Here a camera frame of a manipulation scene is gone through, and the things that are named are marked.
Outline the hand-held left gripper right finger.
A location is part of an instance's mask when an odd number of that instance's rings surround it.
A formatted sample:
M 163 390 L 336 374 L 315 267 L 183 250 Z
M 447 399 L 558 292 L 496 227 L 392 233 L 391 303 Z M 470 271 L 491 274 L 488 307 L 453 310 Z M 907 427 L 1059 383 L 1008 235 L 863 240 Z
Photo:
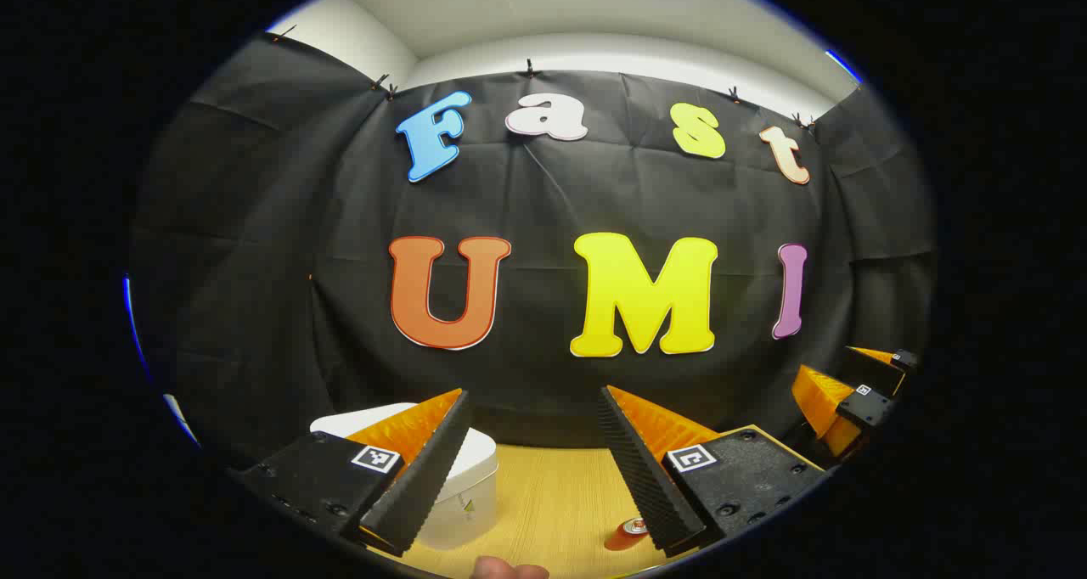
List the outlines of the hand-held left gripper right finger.
M 607 385 L 597 417 L 650 539 L 665 556 L 738 539 L 827 477 L 754 424 L 719 433 Z

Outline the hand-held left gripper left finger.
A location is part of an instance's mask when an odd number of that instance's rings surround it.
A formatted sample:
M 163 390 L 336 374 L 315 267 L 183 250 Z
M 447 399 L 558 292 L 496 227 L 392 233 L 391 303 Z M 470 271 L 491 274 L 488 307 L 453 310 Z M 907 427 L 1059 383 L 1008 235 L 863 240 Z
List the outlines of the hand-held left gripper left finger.
M 325 539 L 403 556 L 430 517 L 472 423 L 467 391 L 349 436 L 314 431 L 234 479 Z

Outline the white desktop garbage bin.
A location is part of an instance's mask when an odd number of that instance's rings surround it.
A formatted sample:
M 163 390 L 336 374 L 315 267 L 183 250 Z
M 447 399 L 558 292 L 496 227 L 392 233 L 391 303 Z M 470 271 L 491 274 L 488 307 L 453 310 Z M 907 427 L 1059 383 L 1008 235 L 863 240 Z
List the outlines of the white desktop garbage bin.
M 395 402 L 326 415 L 312 421 L 310 430 L 346 437 L 414 406 L 414 402 Z M 470 428 L 416 540 L 432 549 L 463 547 L 492 529 L 497 524 L 498 469 L 492 437 Z

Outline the red pop can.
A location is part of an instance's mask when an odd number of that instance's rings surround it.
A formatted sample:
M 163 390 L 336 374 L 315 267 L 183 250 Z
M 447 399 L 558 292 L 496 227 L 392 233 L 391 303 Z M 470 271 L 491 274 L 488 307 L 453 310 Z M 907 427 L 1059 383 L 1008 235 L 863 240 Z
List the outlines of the red pop can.
M 636 547 L 648 536 L 648 527 L 644 518 L 633 517 L 630 520 L 620 524 L 614 532 L 605 538 L 603 547 L 612 552 L 625 551 L 625 549 Z

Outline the wooden desktop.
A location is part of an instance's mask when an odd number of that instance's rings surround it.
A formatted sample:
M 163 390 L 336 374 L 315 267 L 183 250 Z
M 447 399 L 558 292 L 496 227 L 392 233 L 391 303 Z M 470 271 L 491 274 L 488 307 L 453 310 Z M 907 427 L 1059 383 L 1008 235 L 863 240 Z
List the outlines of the wooden desktop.
M 630 547 L 605 540 L 638 516 L 635 503 L 605 448 L 499 445 L 493 528 L 459 547 L 428 547 L 416 541 L 399 562 L 439 576 L 467 579 L 478 556 L 513 566 L 547 568 L 552 579 L 630 576 L 691 557 L 667 557 L 648 537 Z

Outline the black backdrop cloth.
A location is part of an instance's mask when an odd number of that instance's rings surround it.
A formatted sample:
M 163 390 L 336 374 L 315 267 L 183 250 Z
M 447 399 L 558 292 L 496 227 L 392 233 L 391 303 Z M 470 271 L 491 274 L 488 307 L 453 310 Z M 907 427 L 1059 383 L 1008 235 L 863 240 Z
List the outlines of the black backdrop cloth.
M 792 437 L 799 366 L 920 354 L 935 200 L 872 95 L 807 133 L 678 81 L 546 70 L 388 99 L 340 60 L 259 37 L 183 104 L 132 228 L 150 370 L 226 464 L 314 420 L 468 390 L 502 444 L 602 446 L 602 386 L 715 430 Z M 655 274 L 717 246 L 714 347 L 577 357 L 578 236 L 628 236 Z

